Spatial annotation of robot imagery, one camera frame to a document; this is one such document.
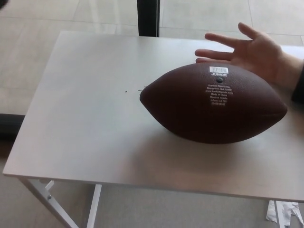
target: table frame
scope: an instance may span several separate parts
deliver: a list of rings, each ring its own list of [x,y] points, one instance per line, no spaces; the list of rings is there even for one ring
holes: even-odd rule
[[[51,180],[47,185],[42,184],[38,179],[26,179],[19,178],[24,186],[61,222],[66,228],[94,228],[95,218],[101,194],[101,184],[96,184],[95,189],[90,194],[91,202],[90,208],[85,213],[88,215],[87,221],[83,225],[78,226],[68,215],[68,213],[62,208],[57,200],[50,194],[49,190],[54,185],[54,181]],[[275,212],[277,219],[277,227],[285,228],[283,218],[282,204],[275,203]]]

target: small hole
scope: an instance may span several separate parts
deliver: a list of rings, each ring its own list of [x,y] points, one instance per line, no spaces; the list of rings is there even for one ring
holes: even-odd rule
[[[217,82],[218,82],[218,83],[222,83],[223,81],[224,81],[223,78],[221,78],[221,77],[218,77],[218,78],[217,78]]]

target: floor tile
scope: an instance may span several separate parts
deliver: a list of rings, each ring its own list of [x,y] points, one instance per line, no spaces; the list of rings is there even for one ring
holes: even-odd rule
[[[303,42],[300,36],[289,36],[289,35],[278,35],[278,34],[269,34],[269,36],[280,45],[303,46]]]
[[[0,85],[36,89],[61,30],[71,22],[27,20],[26,25],[0,74]]]
[[[0,71],[15,47],[23,26],[24,22],[22,19],[0,18]]]
[[[80,0],[74,21],[137,25],[136,0]]]
[[[116,25],[90,22],[72,22],[71,31],[95,32],[103,34],[115,34]]]
[[[256,228],[266,208],[266,201],[256,199],[103,186],[95,226]]]
[[[267,33],[304,35],[302,0],[249,0],[254,28]]]
[[[251,25],[246,0],[166,0],[163,26],[182,29],[238,31],[242,21]]]
[[[5,162],[0,158],[1,173]],[[16,178],[0,175],[0,188],[0,227],[33,228],[38,200]]]
[[[33,99],[35,90],[10,89],[8,97],[8,113],[25,115]]]
[[[0,88],[0,113],[9,114],[10,89]]]
[[[138,27],[135,25],[117,25],[116,34],[138,36]]]
[[[11,0],[0,16],[71,20],[79,0]]]
[[[183,39],[205,39],[207,30],[160,28],[160,37],[183,38]]]

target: white paper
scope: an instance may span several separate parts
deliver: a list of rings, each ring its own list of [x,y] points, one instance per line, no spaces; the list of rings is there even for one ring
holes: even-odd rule
[[[283,201],[277,201],[276,203],[282,205],[283,211],[281,211],[281,213],[283,214],[283,218],[284,218],[283,223],[285,226],[290,226],[291,216],[295,215],[298,218],[299,222],[302,224],[302,227],[304,228],[303,219],[301,216],[301,212],[299,210],[299,203],[283,202]],[[275,203],[273,200],[271,200],[269,201],[268,204],[266,219],[269,221],[277,222],[275,212],[276,212]]]

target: finger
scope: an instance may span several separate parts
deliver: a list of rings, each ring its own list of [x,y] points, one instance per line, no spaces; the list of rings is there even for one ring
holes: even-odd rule
[[[213,51],[207,49],[198,49],[195,51],[195,55],[198,57],[206,57],[206,58],[220,59],[220,60],[232,59],[231,52]]]
[[[241,33],[244,35],[248,36],[251,39],[257,38],[261,33],[256,31],[253,27],[250,27],[249,25],[246,25],[242,22],[238,24],[238,29],[240,30]]]
[[[219,59],[211,59],[211,58],[197,58],[195,60],[196,63],[226,63],[230,64],[230,61],[227,60],[219,60]]]
[[[232,47],[232,48],[234,48],[238,44],[238,41],[239,41],[236,38],[226,37],[226,36],[214,34],[214,33],[206,33],[205,39],[215,41],[215,42],[224,44],[224,45]]]

